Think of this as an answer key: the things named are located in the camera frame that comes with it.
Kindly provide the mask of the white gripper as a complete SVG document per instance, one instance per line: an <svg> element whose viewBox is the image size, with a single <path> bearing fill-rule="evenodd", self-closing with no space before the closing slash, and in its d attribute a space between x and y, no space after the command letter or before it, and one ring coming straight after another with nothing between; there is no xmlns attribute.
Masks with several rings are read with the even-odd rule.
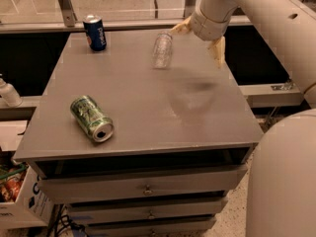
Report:
<svg viewBox="0 0 316 237"><path fill-rule="evenodd" d="M185 35L191 30L201 40L211 40L208 51L220 68L225 63L225 37L229 24L228 10L222 7L210 8L205 11L197 7L191 17L173 27L171 35Z"/></svg>

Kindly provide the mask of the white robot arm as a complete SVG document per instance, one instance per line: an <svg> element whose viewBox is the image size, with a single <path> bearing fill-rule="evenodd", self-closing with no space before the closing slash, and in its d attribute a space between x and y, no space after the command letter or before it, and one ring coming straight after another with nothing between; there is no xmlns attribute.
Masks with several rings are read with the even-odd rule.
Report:
<svg viewBox="0 0 316 237"><path fill-rule="evenodd" d="M316 19L299 0L201 0L174 27L209 42L224 62L223 35L241 9L287 74L266 87L278 106L295 99L309 108L274 124L253 153L245 237L316 237Z"/></svg>

